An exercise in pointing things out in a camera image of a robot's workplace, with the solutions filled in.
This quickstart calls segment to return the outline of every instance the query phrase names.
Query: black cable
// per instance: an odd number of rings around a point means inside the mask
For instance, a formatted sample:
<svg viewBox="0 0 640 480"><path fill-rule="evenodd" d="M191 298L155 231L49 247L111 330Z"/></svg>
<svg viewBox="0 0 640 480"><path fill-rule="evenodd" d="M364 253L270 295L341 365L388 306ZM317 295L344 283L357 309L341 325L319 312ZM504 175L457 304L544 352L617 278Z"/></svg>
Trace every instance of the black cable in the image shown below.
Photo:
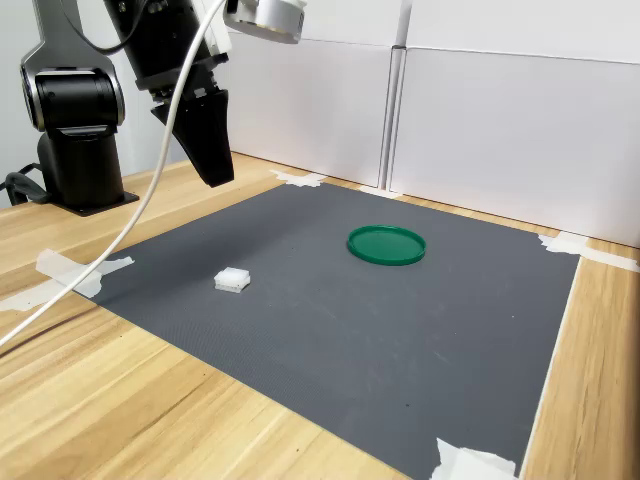
<svg viewBox="0 0 640 480"><path fill-rule="evenodd" d="M36 170L42 171L42 167L40 166L39 163L31 163L31 164L27 165L26 167L22 167L20 170L18 170L18 173L21 174L21 175L26 175L27 173L29 173L34 168ZM0 192L2 190L4 190L5 188L7 188L6 182L0 183Z"/></svg>
<svg viewBox="0 0 640 480"><path fill-rule="evenodd" d="M120 42L117 45L114 45L113 47L98 47L97 45L94 45L91 40L89 40L87 37L84 36L84 34L78 29L76 28L76 26L73 24L73 22L71 21L71 19L69 18L69 16L67 15L66 10L64 9L64 4L62 3L62 0L60 0L60 8L62 9L62 13L64 13L64 16L67 19L67 22L69 22L69 25L71 25L71 28L73 28L73 30L78 34L78 36L84 40L84 42L89 45L91 48L93 48L96 52L101 53L103 55L113 55L114 53L119 52L120 50L122 50L124 47L127 46L127 44L129 43L129 41L131 40L131 38L133 37L133 34L136 33L136 29L138 28L138 24L140 23L140 19L142 18L142 15L144 14L145 9L147 8L147 4L150 2L151 0L141 0L140 6L138 8L138 11L135 14L135 18L133 20L133 26L131 27L131 32L129 32L129 35L127 35L125 37L124 40L122 40L122 42Z"/></svg>

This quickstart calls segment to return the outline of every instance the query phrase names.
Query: white block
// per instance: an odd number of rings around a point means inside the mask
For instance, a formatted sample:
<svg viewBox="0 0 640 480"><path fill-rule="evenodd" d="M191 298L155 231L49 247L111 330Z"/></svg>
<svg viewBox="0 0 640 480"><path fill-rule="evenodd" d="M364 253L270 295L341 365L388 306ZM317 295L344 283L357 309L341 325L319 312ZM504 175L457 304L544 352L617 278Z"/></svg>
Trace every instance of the white block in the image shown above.
<svg viewBox="0 0 640 480"><path fill-rule="evenodd" d="M251 277L247 270L227 267L214 278L216 290L240 293L249 283Z"/></svg>

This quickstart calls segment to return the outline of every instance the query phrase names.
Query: white cable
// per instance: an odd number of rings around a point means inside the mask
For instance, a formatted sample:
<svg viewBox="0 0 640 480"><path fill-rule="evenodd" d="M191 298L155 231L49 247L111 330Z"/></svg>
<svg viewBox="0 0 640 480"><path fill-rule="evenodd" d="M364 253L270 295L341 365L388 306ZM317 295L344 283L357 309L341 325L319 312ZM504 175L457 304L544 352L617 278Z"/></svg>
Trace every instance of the white cable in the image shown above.
<svg viewBox="0 0 640 480"><path fill-rule="evenodd" d="M171 99L171 106L169 107L169 116L167 117L167 124L164 129L164 135L162 137L162 147L160 148L160 158L158 159L158 165L156 167L155 172L153 173L153 178L151 179L151 184L149 185L149 189L145 194L144 198L140 202L138 209L135 211L129 223L124 227L120 235L116 237L116 239L107 247L107 249L100 255L95 262L87 267L87 269L76 278L73 282L67 285L60 293L58 293L55 297L45 303L42 307L38 309L33 315L27 318L24 322L18 325L16 328L7 333L0 340L0 347L2 347L5 343L15 337L18 333L24 330L27 326L29 326L34 320L36 320L40 315L49 310L49 308L64 297L67 293L73 290L80 282L82 282L85 278L89 276L91 272L93 272L98 265L100 265L111 252L118 246L118 244L122 241L122 239L131 231L133 226L136 224L140 215L149 204L149 200L151 200L151 196L158 185L158 181L160 180L160 175L162 175L162 169L164 168L164 164L167 161L167 152L169 151L169 143L171 142L171 135L173 132L173 124L176 120L176 114L178 113L178 104L180 103L180 97L182 96L182 91L184 90L184 85L187 82L187 76L189 75L189 71L191 70L191 65L193 64L193 60L200 48L200 43L204 38L205 32L209 27L209 24L213 20L213 17L218 12L220 7L224 4L226 0L215 0L214 4L211 6L209 10L202 20L200 24L200 28L198 29L198 33L193 39L191 43L191 47L189 47L189 52L187 53L187 57L184 60L184 64L182 65L182 70L180 71L180 76L178 77L178 83L176 83L176 87L173 92L173 98Z"/></svg>

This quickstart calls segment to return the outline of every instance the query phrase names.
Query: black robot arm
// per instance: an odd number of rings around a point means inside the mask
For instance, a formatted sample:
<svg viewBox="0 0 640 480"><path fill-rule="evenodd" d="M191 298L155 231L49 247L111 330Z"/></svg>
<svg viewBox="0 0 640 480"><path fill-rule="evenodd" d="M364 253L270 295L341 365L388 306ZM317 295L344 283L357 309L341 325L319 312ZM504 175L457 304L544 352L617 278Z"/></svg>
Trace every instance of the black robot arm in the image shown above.
<svg viewBox="0 0 640 480"><path fill-rule="evenodd" d="M191 0L104 0L121 40L126 40L144 5L135 33L125 52L136 75L136 85L158 102L153 114L163 123L169 113L182 62L200 22ZM226 54L212 55L202 42L185 86L173 135L189 156L202 180L215 187L233 180L227 135L228 93L216 85L213 69Z"/></svg>
<svg viewBox="0 0 640 480"><path fill-rule="evenodd" d="M104 55L120 47L101 49L89 42L76 0L33 1L41 43L24 57L21 73L32 123L44 132L38 156L48 195L38 199L80 215L136 200L122 187L114 134L124 121L125 104L113 64ZM153 114L166 123L182 63L200 26L191 0L104 3L138 89L151 94L157 102ZM225 23L270 41L298 43L305 5L306 0L228 0ZM211 187L233 180L228 93L213 77L213 69L227 60L202 42L173 129ZM22 173L15 175L7 184L29 183ZM12 202L24 200L24 194L12 196Z"/></svg>

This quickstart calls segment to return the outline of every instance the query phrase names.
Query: small white object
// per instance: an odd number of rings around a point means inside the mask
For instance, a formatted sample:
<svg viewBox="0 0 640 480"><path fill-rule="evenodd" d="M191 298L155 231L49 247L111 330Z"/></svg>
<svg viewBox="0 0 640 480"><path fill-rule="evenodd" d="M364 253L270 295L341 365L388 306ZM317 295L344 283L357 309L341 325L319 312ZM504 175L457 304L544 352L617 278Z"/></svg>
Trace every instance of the small white object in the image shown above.
<svg viewBox="0 0 640 480"><path fill-rule="evenodd" d="M216 290L224 292L240 293L244 287L251 283L251 277L247 270L227 267L215 276Z"/></svg>
<svg viewBox="0 0 640 480"><path fill-rule="evenodd" d="M302 177L298 175L290 175L288 173L283 173L279 170L269 170L271 173L275 173L277 175L278 180L286 180L287 185L295 185L297 187L319 187L322 183L321 180L327 178L326 175L320 175L319 173L309 173L307 175L303 175Z"/></svg>

